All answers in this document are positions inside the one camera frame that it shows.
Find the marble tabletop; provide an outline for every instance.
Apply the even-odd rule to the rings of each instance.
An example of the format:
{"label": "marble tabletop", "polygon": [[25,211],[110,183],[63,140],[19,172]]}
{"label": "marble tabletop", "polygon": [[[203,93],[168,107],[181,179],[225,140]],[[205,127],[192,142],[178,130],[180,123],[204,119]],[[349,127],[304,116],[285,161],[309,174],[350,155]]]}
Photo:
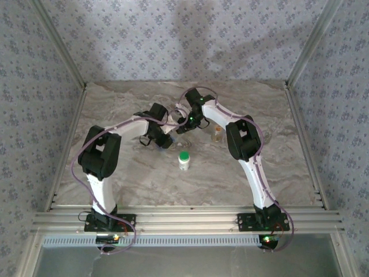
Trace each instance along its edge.
{"label": "marble tabletop", "polygon": [[[92,125],[122,122],[154,102],[174,108],[179,95],[194,85],[219,93],[219,101],[238,114],[250,114],[265,136],[262,163],[271,190],[282,205],[314,204],[314,189],[300,146],[287,96],[280,83],[136,82],[89,83],[77,130],[56,204],[89,204],[85,189],[70,175],[71,158],[81,148]],[[207,91],[199,89],[203,95]],[[112,175],[114,195],[122,205],[252,205],[253,197],[240,164],[225,141],[212,142],[214,124],[175,137],[166,150],[154,143],[141,145],[137,138],[121,145],[118,166]],[[191,156],[188,171],[178,167],[180,151]],[[79,165],[75,172],[87,182]]]}

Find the small glass vial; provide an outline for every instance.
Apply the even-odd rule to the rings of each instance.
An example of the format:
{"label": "small glass vial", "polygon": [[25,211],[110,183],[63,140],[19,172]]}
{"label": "small glass vial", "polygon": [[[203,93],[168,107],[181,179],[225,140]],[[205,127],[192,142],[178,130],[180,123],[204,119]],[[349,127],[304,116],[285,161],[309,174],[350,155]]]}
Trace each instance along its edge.
{"label": "small glass vial", "polygon": [[223,139],[224,136],[224,130],[220,125],[215,125],[214,130],[212,132],[212,141],[215,143],[218,143]]}
{"label": "small glass vial", "polygon": [[188,170],[190,167],[190,154],[187,151],[182,151],[178,156],[179,169]]}

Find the floral wallpaper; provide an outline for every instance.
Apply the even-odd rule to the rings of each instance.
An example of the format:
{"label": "floral wallpaper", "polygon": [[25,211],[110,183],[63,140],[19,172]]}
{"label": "floral wallpaper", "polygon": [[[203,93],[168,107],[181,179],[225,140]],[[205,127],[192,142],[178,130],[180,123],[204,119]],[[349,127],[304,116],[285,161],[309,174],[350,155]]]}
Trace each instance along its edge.
{"label": "floral wallpaper", "polygon": [[287,79],[326,0],[43,0],[85,81]]}
{"label": "floral wallpaper", "polygon": [[0,10],[0,276],[13,276],[79,93],[27,1]]}
{"label": "floral wallpaper", "polygon": [[369,2],[344,1],[295,93],[332,208],[369,276]]}

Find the green bottle cap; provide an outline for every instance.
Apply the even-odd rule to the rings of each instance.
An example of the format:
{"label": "green bottle cap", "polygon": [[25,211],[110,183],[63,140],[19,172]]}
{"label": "green bottle cap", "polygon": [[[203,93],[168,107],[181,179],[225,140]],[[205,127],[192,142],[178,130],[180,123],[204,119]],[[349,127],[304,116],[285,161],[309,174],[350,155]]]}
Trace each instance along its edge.
{"label": "green bottle cap", "polygon": [[183,162],[187,161],[190,159],[190,154],[187,152],[187,151],[182,151],[180,154],[179,154],[179,159]]}

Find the clear plastic tube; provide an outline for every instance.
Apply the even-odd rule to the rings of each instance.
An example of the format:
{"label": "clear plastic tube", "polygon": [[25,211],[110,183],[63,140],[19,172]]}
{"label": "clear plastic tube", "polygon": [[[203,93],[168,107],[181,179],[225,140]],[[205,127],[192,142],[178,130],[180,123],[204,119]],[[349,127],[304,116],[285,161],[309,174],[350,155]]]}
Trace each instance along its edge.
{"label": "clear plastic tube", "polygon": [[[184,110],[182,110],[181,108],[176,108],[175,110],[180,110],[180,111],[182,111],[182,112],[184,112],[184,113],[186,113]],[[104,135],[104,134],[106,134],[106,133],[108,133],[108,132],[110,132],[110,131],[113,131],[113,130],[117,130],[117,129],[119,129],[119,128],[121,128],[121,127],[123,127],[123,126],[125,126],[125,125],[127,125],[128,123],[131,123],[131,122],[135,122],[135,121],[140,121],[140,120],[146,120],[146,121],[153,121],[153,122],[156,122],[156,123],[159,123],[159,124],[161,124],[161,125],[167,125],[167,126],[172,126],[172,127],[180,127],[180,126],[182,126],[182,125],[184,125],[184,124],[186,124],[186,122],[187,122],[187,120],[188,120],[188,118],[187,118],[187,116],[186,116],[186,119],[185,119],[185,121],[184,122],[182,122],[181,124],[171,124],[171,123],[166,123],[166,122],[162,122],[162,121],[159,121],[159,120],[156,120],[156,119],[154,119],[154,118],[150,118],[150,117],[136,117],[136,118],[133,118],[133,119],[131,119],[131,120],[127,120],[127,121],[123,121],[123,122],[121,122],[121,123],[118,123],[118,124],[116,124],[115,126],[113,126],[113,127],[111,127],[111,128],[108,128],[108,129],[106,129],[106,130],[104,130],[104,131],[102,131],[101,133],[99,133],[99,134],[97,134],[97,135],[95,135],[95,137],[93,137],[92,139],[90,139],[85,145],[83,145],[82,146],[82,148],[76,153],[76,155],[72,158],[72,160],[71,160],[71,164],[70,164],[70,172],[71,172],[71,174],[72,174],[72,176],[73,176],[73,178],[79,183],[79,184],[81,184],[87,191],[88,191],[88,193],[90,194],[90,196],[91,196],[91,198],[92,198],[92,200],[96,203],[96,205],[103,211],[103,213],[104,214],[106,214],[107,216],[109,216],[110,218],[113,218],[113,219],[115,219],[115,220],[118,220],[118,221],[120,221],[120,222],[123,222],[124,224],[126,224],[126,225],[128,225],[128,226],[130,226],[131,228],[132,228],[132,230],[133,230],[133,239],[132,239],[132,241],[131,241],[131,243],[130,244],[128,244],[128,246],[126,246],[126,247],[124,247],[124,248],[122,248],[121,250],[117,250],[117,251],[113,251],[113,252],[105,252],[105,251],[103,251],[103,249],[104,248],[106,248],[106,247],[108,247],[108,246],[110,246],[110,247],[116,247],[116,246],[114,246],[114,245],[111,245],[111,244],[105,244],[105,245],[103,245],[102,247],[101,247],[101,254],[106,254],[106,255],[112,255],[112,254],[118,254],[118,253],[122,253],[122,252],[124,252],[124,251],[126,251],[126,250],[128,250],[128,249],[130,249],[133,245],[134,245],[134,243],[135,243],[135,239],[136,239],[136,236],[137,236],[137,231],[136,231],[136,229],[135,229],[135,227],[129,222],[129,221],[126,221],[126,220],[124,220],[124,219],[122,219],[122,218],[119,218],[119,217],[117,217],[117,216],[114,216],[114,215],[111,215],[111,214],[109,214],[101,205],[100,205],[100,203],[98,202],[98,200],[96,199],[96,197],[95,197],[95,195],[93,194],[93,191],[92,191],[92,189],[88,186],[88,185],[86,185],[85,183],[83,183],[83,181],[82,180],[80,180],[77,176],[76,176],[76,174],[74,173],[74,169],[73,169],[73,167],[74,167],[74,164],[75,164],[75,162],[76,162],[76,160],[78,159],[78,156],[83,152],[83,151],[85,151],[86,150],[86,148],[87,147],[89,147],[95,140],[97,140],[99,137],[101,137],[102,135]]]}
{"label": "clear plastic tube", "polygon": [[259,148],[259,150],[258,150],[258,151],[256,152],[256,154],[254,155],[254,164],[255,164],[255,166],[256,166],[257,173],[258,173],[258,176],[259,176],[259,179],[260,179],[260,182],[261,182],[261,185],[262,185],[263,191],[264,191],[264,192],[266,193],[266,195],[271,199],[271,201],[272,201],[272,202],[273,202],[277,207],[279,207],[279,209],[281,209],[281,211],[283,211],[283,212],[286,214],[286,216],[288,217],[288,219],[289,219],[289,221],[290,221],[290,223],[291,223],[291,236],[290,236],[289,240],[288,240],[288,241],[287,241],[283,246],[281,246],[281,247],[277,248],[276,250],[269,250],[270,252],[278,252],[278,251],[282,251],[283,249],[285,249],[286,247],[288,247],[288,245],[292,242],[292,240],[293,240],[293,236],[294,236],[294,234],[295,234],[295,225],[294,225],[294,223],[293,223],[293,220],[292,220],[291,215],[290,215],[290,214],[285,210],[285,208],[283,208],[283,207],[278,203],[278,201],[277,201],[276,199],[274,199],[274,198],[272,197],[272,195],[268,192],[268,189],[266,188],[266,185],[264,184],[263,178],[262,178],[262,176],[261,176],[260,168],[259,168],[259,165],[258,165],[257,160],[256,160],[256,157],[260,154],[261,150],[262,150],[262,149],[263,149],[263,147],[264,147],[264,141],[265,141],[265,140],[264,140],[264,136],[263,136],[263,132],[262,132],[261,128],[260,128],[260,127],[259,127],[259,125],[257,125],[254,121],[252,121],[252,120],[250,120],[250,119],[248,119],[248,118],[246,118],[246,117],[242,117],[242,116],[239,116],[239,115],[236,115],[236,114],[231,114],[231,113],[229,113],[229,112],[227,112],[227,111],[223,110],[221,107],[219,107],[219,105],[218,105],[218,93],[217,93],[216,91],[214,91],[213,89],[208,88],[208,87],[204,87],[204,86],[199,85],[199,86],[191,87],[191,88],[189,88],[189,89],[185,90],[185,91],[184,91],[184,93],[182,93],[182,94],[181,94],[181,96],[180,96],[180,98],[179,98],[179,100],[178,100],[178,103],[182,100],[182,98],[184,97],[184,95],[185,95],[186,93],[188,93],[188,91],[190,91],[190,90],[192,90],[192,89],[194,89],[194,88],[203,88],[203,89],[207,89],[208,91],[213,92],[213,93],[214,93],[214,95],[215,95],[215,106],[216,106],[216,108],[217,108],[219,111],[221,111],[223,114],[225,114],[225,115],[227,115],[227,116],[229,116],[229,117],[245,120],[245,121],[247,121],[247,122],[251,123],[252,125],[254,125],[254,126],[255,126],[255,128],[257,129],[257,131],[258,131],[258,133],[259,133],[259,136],[260,136],[260,142],[261,142],[261,143],[260,143],[260,148]]}

